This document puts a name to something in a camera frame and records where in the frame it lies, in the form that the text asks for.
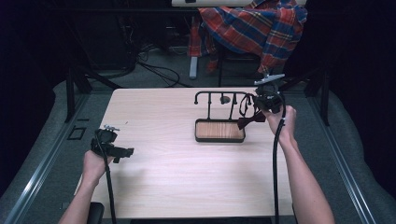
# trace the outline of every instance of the wrist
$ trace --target wrist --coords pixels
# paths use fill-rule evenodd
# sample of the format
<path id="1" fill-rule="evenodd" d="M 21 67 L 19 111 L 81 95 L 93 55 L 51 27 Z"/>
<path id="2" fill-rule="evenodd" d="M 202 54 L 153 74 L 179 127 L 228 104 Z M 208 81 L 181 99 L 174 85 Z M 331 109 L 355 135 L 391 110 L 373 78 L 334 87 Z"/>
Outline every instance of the wrist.
<path id="1" fill-rule="evenodd" d="M 282 146 L 282 148 L 298 148 L 297 146 L 297 141 L 294 138 L 293 134 L 290 133 L 282 133 L 279 136 L 279 144 Z"/>
<path id="2" fill-rule="evenodd" d="M 81 179 L 81 186 L 84 188 L 96 188 L 96 186 L 99 184 L 99 179 L 100 178 L 88 178 L 83 176 Z"/>

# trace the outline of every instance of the human hand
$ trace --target human hand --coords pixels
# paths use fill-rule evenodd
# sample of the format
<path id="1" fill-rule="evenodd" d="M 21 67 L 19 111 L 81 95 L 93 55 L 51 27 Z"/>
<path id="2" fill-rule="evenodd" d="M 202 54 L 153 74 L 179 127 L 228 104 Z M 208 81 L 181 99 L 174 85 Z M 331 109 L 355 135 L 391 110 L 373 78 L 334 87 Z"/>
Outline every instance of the human hand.
<path id="1" fill-rule="evenodd" d="M 107 158 L 111 163 L 113 157 Z M 88 184 L 98 185 L 100 177 L 105 173 L 105 162 L 102 157 L 96 155 L 93 151 L 88 150 L 84 156 L 84 165 L 82 171 L 82 181 Z"/>
<path id="2" fill-rule="evenodd" d="M 283 106 L 280 107 L 280 112 L 276 114 L 273 114 L 270 111 L 264 111 L 264 110 L 262 111 L 262 113 L 268 120 L 268 123 L 270 125 L 273 134 L 276 133 L 277 126 L 279 125 L 279 122 L 282 119 L 282 111 L 283 111 Z M 284 127 L 282 127 L 282 131 L 280 132 L 281 138 L 282 136 L 293 137 L 296 116 L 297 116 L 297 111 L 291 105 L 286 105 L 286 117 L 285 117 Z"/>

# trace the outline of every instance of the gray carpet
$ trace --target gray carpet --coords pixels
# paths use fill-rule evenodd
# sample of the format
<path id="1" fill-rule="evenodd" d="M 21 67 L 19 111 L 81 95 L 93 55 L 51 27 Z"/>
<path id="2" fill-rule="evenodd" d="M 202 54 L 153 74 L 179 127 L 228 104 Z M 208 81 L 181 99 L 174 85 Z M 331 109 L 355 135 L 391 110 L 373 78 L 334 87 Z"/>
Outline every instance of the gray carpet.
<path id="1" fill-rule="evenodd" d="M 177 53 L 151 51 L 148 54 L 147 63 L 172 68 L 180 74 L 180 82 L 193 87 L 217 86 L 217 73 L 208 74 L 205 71 L 207 58 L 199 61 L 198 78 L 190 80 L 188 77 L 189 58 L 183 53 L 183 49 L 176 50 Z M 228 64 L 225 72 L 235 72 L 237 69 L 241 73 L 249 73 L 254 71 L 254 66 L 241 67 L 241 65 Z M 164 82 L 140 65 L 137 65 L 131 74 L 111 80 L 125 88 L 160 88 L 171 84 L 170 81 Z M 82 169 L 82 156 L 90 148 L 93 131 L 99 127 L 111 96 L 110 88 L 96 80 L 90 80 L 90 82 L 94 88 L 92 94 L 82 95 L 76 91 L 80 106 L 69 125 L 64 124 L 66 118 L 65 84 L 61 83 L 54 89 L 57 99 L 49 119 L 25 164 L 1 198 L 1 223 L 5 223 L 6 220 L 19 220 L 20 223 L 56 223 L 64 211 L 63 205 L 65 206 L 72 200 Z M 227 82 L 235 83 L 235 80 L 226 80 L 225 84 Z M 236 83 L 249 85 L 252 80 L 237 80 Z M 369 212 L 372 213 L 376 223 L 394 222 L 396 202 L 374 181 L 370 169 L 364 163 L 361 140 L 356 128 L 338 98 L 331 94 L 329 104 L 331 126 L 323 127 L 318 118 L 317 99 L 304 97 L 303 87 L 304 83 L 285 92 L 286 100 L 298 111 L 296 138 L 299 147 L 331 204 L 336 222 L 362 223 L 364 217 L 357 210 L 354 197 L 351 197 L 351 194 L 357 191 L 351 193 L 346 185 L 347 181 L 340 174 L 342 170 L 340 171 L 337 166 L 337 159 L 333 153 L 334 143 L 329 141 L 329 132 L 336 141 L 335 146 L 345 157 L 347 167 L 360 190 L 359 193 L 367 203 Z M 81 140 L 66 139 L 73 127 L 86 129 Z M 24 202 L 21 199 L 23 190 L 28 186 L 29 180 L 34 177 L 36 168 L 42 167 L 43 158 L 54 149 L 59 149 L 59 153 L 52 155 L 54 163 L 48 165 L 48 172 L 42 176 L 45 181 L 37 187 L 34 195 L 30 195 L 31 200 L 24 199 L 30 203 L 16 206 Z M 13 219 L 10 216 L 15 215 L 16 207 L 22 208 L 22 211 L 17 211 L 20 217 Z M 130 220 L 120 220 L 120 223 L 129 222 Z M 111 221 L 105 219 L 104 223 L 111 223 Z M 294 219 L 282 217 L 281 223 L 294 223 Z"/>

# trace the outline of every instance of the black clamp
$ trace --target black clamp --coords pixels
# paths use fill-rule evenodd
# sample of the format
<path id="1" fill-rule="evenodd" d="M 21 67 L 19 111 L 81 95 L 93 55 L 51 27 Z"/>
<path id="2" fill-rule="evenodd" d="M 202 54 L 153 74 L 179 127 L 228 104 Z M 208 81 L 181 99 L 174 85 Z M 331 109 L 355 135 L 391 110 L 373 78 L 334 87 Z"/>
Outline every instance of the black clamp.
<path id="1" fill-rule="evenodd" d="M 108 156 L 115 157 L 114 163 L 119 163 L 120 158 L 130 158 L 134 154 L 133 148 L 115 147 L 112 143 L 116 140 L 119 131 L 114 127 L 105 125 L 105 129 L 95 131 L 95 137 L 91 140 L 91 150 L 97 155 L 106 158 Z"/>
<path id="2" fill-rule="evenodd" d="M 260 110 L 271 110 L 274 114 L 280 111 L 284 97 L 278 91 L 275 80 L 283 76 L 285 75 L 266 76 L 262 80 L 254 82 L 254 85 L 258 87 L 255 90 L 257 95 L 253 97 L 253 103 Z"/>

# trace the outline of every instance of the forearm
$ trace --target forearm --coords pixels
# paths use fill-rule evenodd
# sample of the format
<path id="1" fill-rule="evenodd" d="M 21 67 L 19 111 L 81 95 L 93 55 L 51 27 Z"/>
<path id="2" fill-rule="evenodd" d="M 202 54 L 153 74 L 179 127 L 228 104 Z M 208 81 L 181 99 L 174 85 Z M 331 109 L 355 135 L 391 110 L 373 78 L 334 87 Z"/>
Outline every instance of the forearm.
<path id="1" fill-rule="evenodd" d="M 302 157 L 297 142 L 292 136 L 282 136 L 288 165 L 291 197 L 299 223 L 334 223 L 332 210 L 318 181 Z"/>
<path id="2" fill-rule="evenodd" d="M 87 223 L 91 199 L 96 185 L 81 182 L 78 192 L 59 223 Z"/>

